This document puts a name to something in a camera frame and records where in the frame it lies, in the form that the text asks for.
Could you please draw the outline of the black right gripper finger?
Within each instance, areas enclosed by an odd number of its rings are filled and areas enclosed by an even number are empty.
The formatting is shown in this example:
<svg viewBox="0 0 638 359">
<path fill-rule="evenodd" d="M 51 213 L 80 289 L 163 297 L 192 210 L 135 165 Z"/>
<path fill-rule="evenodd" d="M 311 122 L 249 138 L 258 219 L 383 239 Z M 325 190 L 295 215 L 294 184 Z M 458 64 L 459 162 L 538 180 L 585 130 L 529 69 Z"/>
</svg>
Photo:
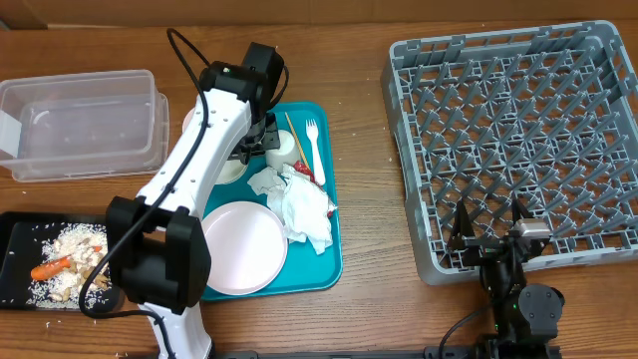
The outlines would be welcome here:
<svg viewBox="0 0 638 359">
<path fill-rule="evenodd" d="M 450 250 L 462 250 L 467 247 L 466 241 L 474 237 L 474 229 L 467 208 L 462 199 L 457 202 L 455 221 L 447 246 Z"/>
<path fill-rule="evenodd" d="M 511 202 L 511 212 L 512 212 L 512 221 L 518 222 L 521 219 L 531 219 L 533 215 L 529 212 L 529 210 L 522 204 L 517 196 L 512 198 Z"/>
</svg>

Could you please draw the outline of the white cup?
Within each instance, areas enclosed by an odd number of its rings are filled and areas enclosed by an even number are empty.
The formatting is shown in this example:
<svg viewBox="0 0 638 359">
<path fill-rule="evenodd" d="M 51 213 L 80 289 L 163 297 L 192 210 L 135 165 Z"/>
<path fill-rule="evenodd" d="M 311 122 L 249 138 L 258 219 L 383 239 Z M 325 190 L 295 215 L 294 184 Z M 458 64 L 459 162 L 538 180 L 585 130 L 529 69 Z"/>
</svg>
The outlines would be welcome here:
<svg viewBox="0 0 638 359">
<path fill-rule="evenodd" d="M 293 167 L 301 160 L 301 156 L 296 141 L 290 132 L 279 130 L 278 137 L 279 148 L 268 150 L 265 153 L 265 161 L 269 167 L 274 168 L 281 174 L 285 165 Z"/>
</svg>

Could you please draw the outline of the red snack wrapper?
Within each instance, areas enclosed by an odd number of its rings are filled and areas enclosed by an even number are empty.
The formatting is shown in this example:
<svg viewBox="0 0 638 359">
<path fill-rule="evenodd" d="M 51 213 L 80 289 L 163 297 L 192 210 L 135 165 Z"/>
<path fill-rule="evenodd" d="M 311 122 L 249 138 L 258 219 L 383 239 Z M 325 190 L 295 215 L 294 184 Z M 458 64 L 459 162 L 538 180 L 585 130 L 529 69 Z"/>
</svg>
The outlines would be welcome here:
<svg viewBox="0 0 638 359">
<path fill-rule="evenodd" d="M 316 186 L 322 188 L 322 186 L 319 185 L 318 182 L 316 181 L 312 171 L 302 161 L 297 161 L 293 165 L 293 167 L 298 173 L 300 173 L 302 175 L 305 175 L 305 176 L 308 176 L 312 183 L 314 183 Z M 328 218 L 331 218 L 333 216 L 333 213 L 334 213 L 336 208 L 337 208 L 337 206 L 334 204 L 332 199 L 328 198 L 328 211 L 327 211 L 327 217 Z"/>
</svg>

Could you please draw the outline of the light green bowl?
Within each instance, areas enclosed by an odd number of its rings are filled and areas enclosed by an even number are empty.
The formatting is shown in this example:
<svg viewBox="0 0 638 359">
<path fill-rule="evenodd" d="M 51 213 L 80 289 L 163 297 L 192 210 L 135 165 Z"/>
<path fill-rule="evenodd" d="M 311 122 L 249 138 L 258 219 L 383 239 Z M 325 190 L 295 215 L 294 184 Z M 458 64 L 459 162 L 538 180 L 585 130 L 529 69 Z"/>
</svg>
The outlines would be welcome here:
<svg viewBox="0 0 638 359">
<path fill-rule="evenodd" d="M 246 170 L 247 165 L 243 164 L 240 160 L 228 160 L 223 165 L 215 183 L 217 185 L 232 183 L 239 180 Z"/>
</svg>

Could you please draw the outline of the white napkin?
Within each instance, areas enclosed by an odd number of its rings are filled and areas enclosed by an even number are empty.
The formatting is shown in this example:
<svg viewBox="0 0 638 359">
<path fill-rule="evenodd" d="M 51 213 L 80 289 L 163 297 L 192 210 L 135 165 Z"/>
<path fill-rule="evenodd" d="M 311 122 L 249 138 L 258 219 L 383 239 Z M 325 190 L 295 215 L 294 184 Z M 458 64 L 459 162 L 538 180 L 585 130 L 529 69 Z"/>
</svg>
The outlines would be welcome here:
<svg viewBox="0 0 638 359">
<path fill-rule="evenodd" d="M 266 167 L 247 183 L 257 195 L 266 195 L 266 206 L 282 222 L 289 242 L 309 240 L 317 255 L 333 244 L 330 219 L 338 206 L 310 175 L 284 164 L 281 173 Z"/>
</svg>

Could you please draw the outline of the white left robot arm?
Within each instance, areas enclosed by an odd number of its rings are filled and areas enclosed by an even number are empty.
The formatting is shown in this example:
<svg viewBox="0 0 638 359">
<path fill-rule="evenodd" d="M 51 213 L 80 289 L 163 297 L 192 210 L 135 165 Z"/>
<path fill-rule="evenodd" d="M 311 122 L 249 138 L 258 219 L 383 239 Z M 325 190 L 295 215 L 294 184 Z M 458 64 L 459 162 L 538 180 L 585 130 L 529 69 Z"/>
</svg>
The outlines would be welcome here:
<svg viewBox="0 0 638 359">
<path fill-rule="evenodd" d="M 271 109 L 288 85 L 279 60 L 214 62 L 195 82 L 193 116 L 159 172 L 107 209 L 113 283 L 149 319 L 161 358 L 211 358 L 199 300 L 211 269 L 201 221 L 222 167 L 263 149 Z"/>
</svg>

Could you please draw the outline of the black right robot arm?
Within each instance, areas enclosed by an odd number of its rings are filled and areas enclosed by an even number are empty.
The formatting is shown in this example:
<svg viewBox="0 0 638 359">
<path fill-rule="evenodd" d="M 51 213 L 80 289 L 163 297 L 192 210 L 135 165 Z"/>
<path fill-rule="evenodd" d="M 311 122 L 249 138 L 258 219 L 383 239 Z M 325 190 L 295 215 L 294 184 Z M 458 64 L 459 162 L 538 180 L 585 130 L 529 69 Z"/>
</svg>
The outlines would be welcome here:
<svg viewBox="0 0 638 359">
<path fill-rule="evenodd" d="M 470 215 L 457 203 L 448 248 L 462 253 L 464 264 L 479 269 L 481 287 L 489 304 L 457 322 L 442 338 L 438 356 L 462 358 L 559 358 L 560 349 L 549 345 L 558 334 L 563 294 L 544 284 L 529 284 L 522 266 L 538 257 L 550 242 L 550 229 L 517 199 L 511 203 L 513 226 L 499 239 L 475 236 Z M 482 334 L 472 346 L 449 347 L 449 338 L 460 327 L 491 311 L 493 334 Z"/>
</svg>

